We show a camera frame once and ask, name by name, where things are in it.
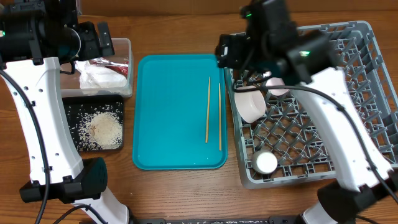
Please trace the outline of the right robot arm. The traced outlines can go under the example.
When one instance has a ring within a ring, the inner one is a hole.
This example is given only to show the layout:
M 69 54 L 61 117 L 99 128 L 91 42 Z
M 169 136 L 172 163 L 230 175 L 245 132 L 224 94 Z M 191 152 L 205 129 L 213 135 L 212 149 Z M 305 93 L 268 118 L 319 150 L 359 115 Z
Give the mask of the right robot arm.
M 305 35 L 284 1 L 251 1 L 240 10 L 243 34 L 222 34 L 215 49 L 220 68 L 259 73 L 261 79 L 234 88 L 248 123 L 265 112 L 266 81 L 280 78 L 317 127 L 336 179 L 317 192 L 318 202 L 297 223 L 354 223 L 363 210 L 397 193 L 397 172 L 368 134 L 346 85 L 338 56 L 321 31 Z

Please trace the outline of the red sauce packet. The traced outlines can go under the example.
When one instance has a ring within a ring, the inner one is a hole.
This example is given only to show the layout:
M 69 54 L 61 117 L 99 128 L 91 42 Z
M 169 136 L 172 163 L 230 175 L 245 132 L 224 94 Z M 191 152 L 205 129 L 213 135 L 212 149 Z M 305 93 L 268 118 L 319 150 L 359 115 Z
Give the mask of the red sauce packet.
M 97 65 L 97 66 L 103 66 L 106 68 L 109 68 L 115 72 L 118 72 L 123 75 L 128 75 L 129 71 L 129 63 L 128 62 L 113 62 L 108 59 L 105 59 L 103 57 L 100 58 L 94 58 L 90 60 L 91 64 Z

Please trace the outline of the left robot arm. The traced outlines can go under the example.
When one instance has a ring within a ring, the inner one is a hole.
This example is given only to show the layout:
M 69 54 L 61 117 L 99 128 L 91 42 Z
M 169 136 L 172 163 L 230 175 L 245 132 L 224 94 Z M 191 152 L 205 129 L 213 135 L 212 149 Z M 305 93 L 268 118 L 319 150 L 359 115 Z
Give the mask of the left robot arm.
M 107 23 L 78 21 L 75 1 L 14 1 L 1 13 L 1 76 L 13 97 L 30 160 L 21 199 L 52 199 L 96 223 L 133 223 L 108 188 L 104 159 L 83 159 L 73 143 L 60 90 L 61 65 L 114 54 Z

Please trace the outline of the white cup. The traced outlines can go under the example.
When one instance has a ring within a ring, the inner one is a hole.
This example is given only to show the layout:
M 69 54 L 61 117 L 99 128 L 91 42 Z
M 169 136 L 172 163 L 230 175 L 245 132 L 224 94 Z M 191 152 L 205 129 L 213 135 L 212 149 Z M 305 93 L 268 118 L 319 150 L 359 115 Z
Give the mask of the white cup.
M 278 161 L 272 152 L 260 150 L 253 154 L 251 165 L 260 174 L 271 174 L 276 170 Z

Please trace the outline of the white napkin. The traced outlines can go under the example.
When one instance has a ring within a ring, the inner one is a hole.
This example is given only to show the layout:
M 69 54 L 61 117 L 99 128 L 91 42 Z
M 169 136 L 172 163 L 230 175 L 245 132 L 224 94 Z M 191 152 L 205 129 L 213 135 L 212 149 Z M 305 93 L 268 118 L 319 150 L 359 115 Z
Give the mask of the white napkin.
M 90 64 L 89 61 L 76 61 L 75 68 L 80 72 L 80 88 L 119 88 L 127 84 L 127 78 L 110 68 Z

